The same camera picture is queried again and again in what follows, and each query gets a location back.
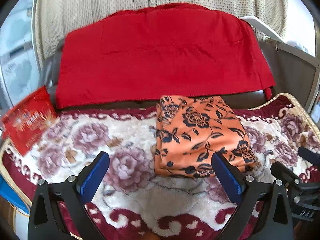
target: floral blanket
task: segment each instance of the floral blanket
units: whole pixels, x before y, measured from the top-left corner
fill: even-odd
[[[261,107],[234,110],[249,134],[257,165],[251,174],[273,182],[273,162],[280,161],[304,181],[320,175],[297,155],[299,146],[320,150],[320,132],[303,107],[280,94]],[[236,205],[215,177],[171,178],[154,174],[156,108],[70,111],[24,157],[10,141],[1,150],[0,171],[29,205],[37,181],[64,181],[77,175],[100,151],[110,155],[110,167],[91,203],[86,205],[108,239],[139,239],[153,231],[161,239],[213,239]],[[65,206],[61,210],[73,234],[76,229]],[[253,230],[257,203],[242,239]]]

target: orange floral fabric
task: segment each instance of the orange floral fabric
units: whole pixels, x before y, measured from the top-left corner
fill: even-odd
[[[244,127],[219,96],[163,96],[157,104],[155,172],[162,176],[214,176],[211,157],[221,152],[240,171],[256,158]]]

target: blue gripper pad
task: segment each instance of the blue gripper pad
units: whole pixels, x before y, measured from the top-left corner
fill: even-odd
[[[93,162],[84,167],[78,175],[76,190],[80,194],[80,201],[83,205],[92,200],[109,168],[109,164],[109,155],[105,152],[100,152]]]
[[[320,154],[314,153],[304,147],[299,147],[298,155],[313,165],[320,165]]]
[[[223,158],[227,162],[225,157],[220,152],[214,153],[212,155],[211,165],[212,165],[213,171],[218,177],[230,201],[233,203],[240,204],[242,202],[241,194],[245,189],[245,183],[244,181],[242,181],[243,183],[241,183],[241,181],[237,181],[235,176],[233,176],[231,171],[228,169],[227,165],[229,166],[230,169],[233,169],[236,167],[231,166],[229,163],[226,165],[224,160],[222,160],[221,158]]]

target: red cloth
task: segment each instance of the red cloth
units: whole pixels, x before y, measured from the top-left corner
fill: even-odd
[[[249,24],[193,4],[121,11],[71,32],[58,108],[265,90],[275,84]]]

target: red gift bag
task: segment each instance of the red gift bag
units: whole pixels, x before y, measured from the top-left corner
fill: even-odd
[[[45,86],[34,91],[2,117],[3,137],[9,136],[23,156],[56,119]]]

